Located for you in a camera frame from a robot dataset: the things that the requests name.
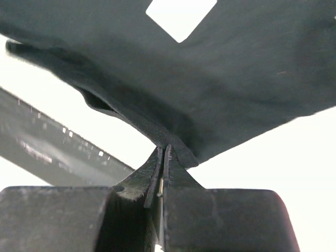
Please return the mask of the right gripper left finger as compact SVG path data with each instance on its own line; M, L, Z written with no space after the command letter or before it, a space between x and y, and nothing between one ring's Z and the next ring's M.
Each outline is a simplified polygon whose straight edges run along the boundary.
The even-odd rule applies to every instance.
M155 148L147 161L131 175L113 187L121 205L140 205L151 208L159 191L160 177L163 171L164 150Z

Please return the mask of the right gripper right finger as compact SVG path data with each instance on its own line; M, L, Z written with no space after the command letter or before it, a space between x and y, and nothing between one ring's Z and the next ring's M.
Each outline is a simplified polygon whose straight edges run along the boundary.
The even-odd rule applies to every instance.
M169 144L165 150L163 164L163 193L168 188L196 188L204 190L190 173L179 163L174 148Z

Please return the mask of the black t shirt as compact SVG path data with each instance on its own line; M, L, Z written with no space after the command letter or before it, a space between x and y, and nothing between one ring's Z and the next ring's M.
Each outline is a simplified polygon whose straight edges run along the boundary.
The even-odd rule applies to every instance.
M1 1L1 34L185 168L335 106L335 1Z

